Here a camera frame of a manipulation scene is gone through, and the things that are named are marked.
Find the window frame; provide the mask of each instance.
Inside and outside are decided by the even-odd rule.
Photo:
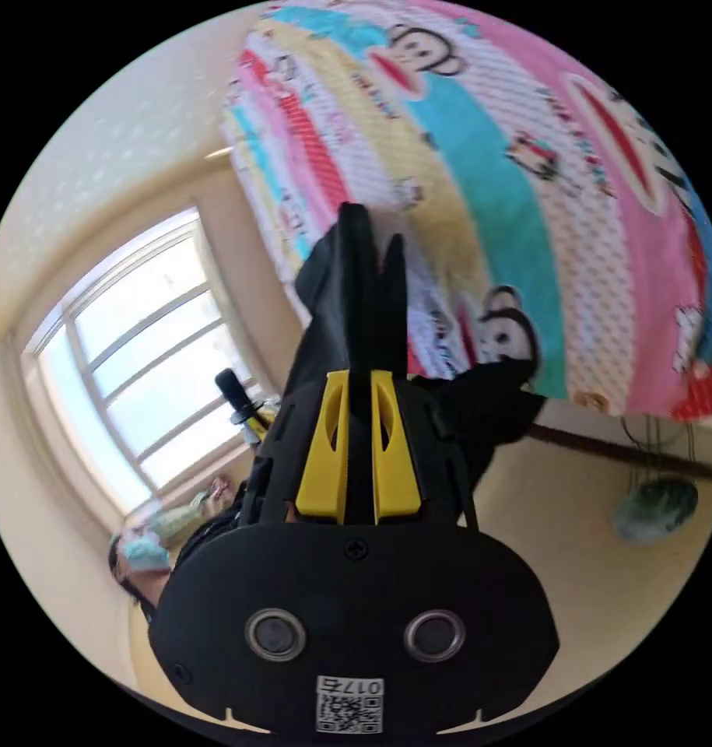
[[[180,211],[180,213],[178,214],[169,216],[167,219],[181,216],[181,214],[184,212],[194,213],[194,216],[191,217],[183,225],[170,229],[165,233],[161,233],[159,236],[148,242],[145,246],[139,247],[136,250],[129,252],[127,256],[122,257],[114,265],[109,266],[110,258],[115,254],[121,252],[125,248],[125,246],[121,245],[117,249],[113,250],[113,252],[111,252],[108,256],[106,256],[102,260],[102,262],[100,262],[89,274],[93,275],[93,273],[100,267],[103,267],[103,271],[101,273],[98,273],[95,279],[92,279],[91,282],[85,285],[85,287],[82,282],[76,283],[71,292],[65,294],[58,306],[53,310],[52,313],[47,316],[47,319],[45,320],[49,322],[47,330],[44,331],[44,333],[42,333],[41,329],[38,330],[37,332],[39,332],[39,334],[35,334],[32,337],[32,339],[30,340],[30,344],[27,346],[28,350],[25,350],[23,354],[23,357],[28,358],[29,365],[35,369],[37,376],[41,379],[42,382],[44,382],[44,374],[41,369],[39,355],[44,350],[46,345],[50,342],[50,340],[52,340],[53,337],[63,327],[65,327],[68,346],[72,351],[79,376],[84,388],[86,389],[86,393],[89,396],[89,400],[91,401],[92,406],[95,408],[100,421],[106,428],[109,437],[113,440],[114,444],[117,446],[118,450],[127,461],[130,469],[132,469],[133,472],[138,476],[138,478],[146,485],[150,493],[149,498],[144,503],[142,503],[135,509],[129,510],[128,507],[126,507],[120,501],[119,496],[115,496],[109,489],[109,486],[103,484],[103,480],[100,478],[100,476],[93,473],[93,470],[88,466],[88,464],[84,462],[83,456],[78,453],[79,449],[77,449],[75,445],[71,443],[72,449],[74,452],[76,452],[76,455],[81,461],[83,467],[88,471],[88,473],[92,475],[93,480],[97,482],[102,491],[104,491],[108,495],[110,502],[115,505],[116,508],[124,516],[141,513],[149,504],[154,506],[158,503],[163,504],[167,499],[176,494],[178,490],[181,490],[182,486],[186,486],[189,482],[191,482],[193,477],[201,474],[202,472],[204,472],[204,470],[207,470],[216,462],[219,462],[219,460],[222,460],[224,455],[227,455],[229,453],[238,454],[239,451],[243,451],[246,449],[246,445],[244,443],[244,435],[242,433],[237,433],[232,438],[228,439],[223,444],[220,444],[218,447],[207,453],[204,457],[197,460],[195,463],[186,467],[186,469],[175,475],[171,480],[161,486],[158,486],[156,482],[152,480],[147,472],[142,468],[142,463],[145,461],[145,459],[155,454],[161,447],[168,444],[170,441],[172,441],[173,438],[178,436],[180,433],[183,433],[187,428],[193,426],[199,420],[214,412],[219,407],[226,405],[226,399],[221,394],[219,394],[216,399],[212,400],[207,405],[204,405],[197,412],[187,417],[181,423],[178,423],[174,428],[162,435],[161,438],[154,441],[147,448],[143,449],[143,451],[139,454],[135,454],[133,450],[127,445],[124,437],[114,424],[107,411],[109,404],[130,384],[137,381],[140,377],[146,375],[150,370],[160,365],[163,361],[169,359],[172,355],[180,352],[187,345],[190,345],[191,343],[200,339],[203,335],[221,326],[226,327],[226,330],[228,331],[233,344],[239,349],[239,353],[242,360],[244,361],[244,365],[246,366],[246,368],[248,368],[250,372],[254,372],[254,356],[252,356],[252,360],[250,360],[250,358],[247,356],[246,350],[244,349],[245,347],[247,347],[248,349],[248,346],[244,344],[246,341],[237,339],[237,336],[239,336],[239,325],[234,324],[233,321],[228,318],[228,315],[226,313],[226,309],[229,306],[229,300],[227,298],[218,298],[218,286],[214,287],[214,284],[208,279],[208,247],[206,244],[205,234],[202,229],[202,217],[200,215],[198,207],[192,205],[185,210]],[[158,221],[156,226],[154,227],[158,227],[162,222],[163,220]],[[120,282],[123,278],[129,275],[130,272],[133,272],[138,267],[145,264],[147,261],[159,256],[164,251],[171,249],[173,246],[176,246],[181,241],[184,241],[188,238],[191,238],[193,240],[193,245],[196,252],[198,253],[198,259],[203,265],[205,271],[206,280],[199,285],[189,289],[185,293],[182,293],[180,296],[177,296],[171,301],[165,303],[161,308],[152,312],[148,317],[133,325],[133,327],[120,335],[117,340],[111,343],[104,351],[96,356],[93,361],[89,362],[86,356],[86,351],[81,339],[81,335],[75,322],[78,314],[85,310],[91,303],[93,303],[109,288],[113,287],[116,283]],[[180,308],[184,303],[187,303],[188,301],[201,296],[203,293],[210,293],[211,297],[216,302],[216,305],[219,309],[218,319],[208,323],[200,330],[193,332],[191,335],[184,338],[176,345],[173,345],[168,350],[162,352],[161,355],[157,356],[150,363],[146,364],[139,371],[135,372],[130,378],[120,384],[119,387],[115,388],[108,395],[102,395],[96,382],[96,378],[94,377],[94,372],[99,367],[99,365],[101,365],[101,363],[103,363],[112,354],[118,351],[123,345],[126,345],[128,342],[130,342],[130,340],[135,338],[142,331],[148,329],[159,319]],[[264,390],[264,378],[256,376],[254,375],[254,373],[243,382],[244,386],[250,387],[255,384],[259,384],[261,387],[263,387]],[[60,420],[58,409],[52,401],[46,385],[44,385],[44,390],[47,395],[46,400],[48,408],[52,411],[55,418],[57,420]]]

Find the label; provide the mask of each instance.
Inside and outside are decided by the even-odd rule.
[[[380,734],[384,680],[317,677],[317,731]]]

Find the blue face mask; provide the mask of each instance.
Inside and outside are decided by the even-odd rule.
[[[155,535],[146,534],[128,540],[122,546],[122,555],[128,561],[132,573],[171,570],[169,552],[159,544]]]

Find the colorful blanket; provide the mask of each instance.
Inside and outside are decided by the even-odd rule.
[[[280,279],[342,202],[402,233],[410,367],[504,357],[613,415],[712,423],[712,227],[643,118],[545,41],[434,0],[289,0],[224,104]]]

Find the textured ceiling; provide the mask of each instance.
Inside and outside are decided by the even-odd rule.
[[[55,133],[0,224],[0,338],[73,251],[74,236],[225,145],[225,84],[264,5],[218,16],[146,52]]]

